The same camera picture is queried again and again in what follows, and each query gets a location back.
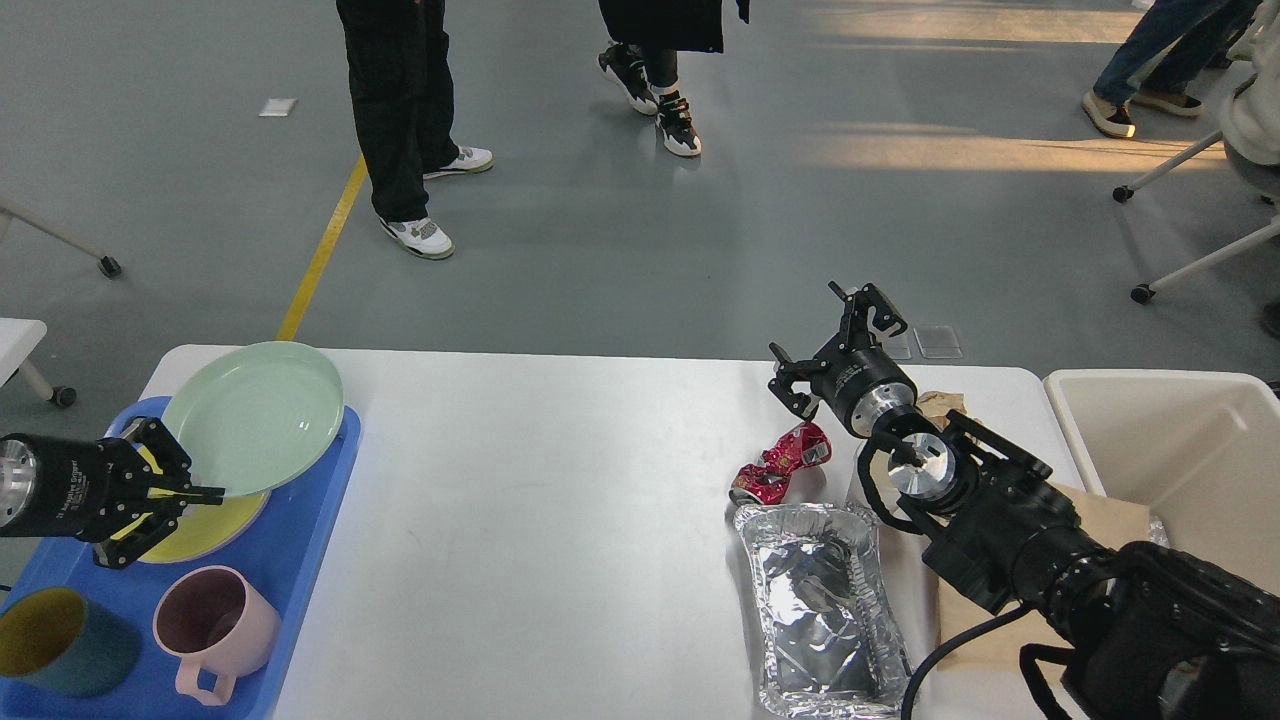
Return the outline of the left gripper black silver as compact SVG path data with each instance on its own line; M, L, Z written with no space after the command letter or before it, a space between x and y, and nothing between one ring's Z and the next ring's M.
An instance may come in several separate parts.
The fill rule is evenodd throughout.
M96 442L14 433L3 437L4 537L92 541L93 564L119 570L172 536L191 501L223 501L221 487L198 486L192 459L160 418L134 416L119 438ZM125 503L128 486L188 500Z

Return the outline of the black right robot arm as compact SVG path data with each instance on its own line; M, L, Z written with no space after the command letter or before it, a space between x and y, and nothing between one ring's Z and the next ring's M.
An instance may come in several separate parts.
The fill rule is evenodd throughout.
M1064 646L1025 644L1019 666L1047 719L1066 711L1041 664L1091 719L1275 719L1277 598L1189 553L1135 541L1120 550L1082 529L1051 468L959 411L937 428L881 341L905 332L873 284L833 292L837 332L810 359L772 345L771 392L803 420L827 405L863 439L858 479L888 527L929 543L923 562L991 614L933 651L911 675L902 717L925 674L954 650L1038 612Z

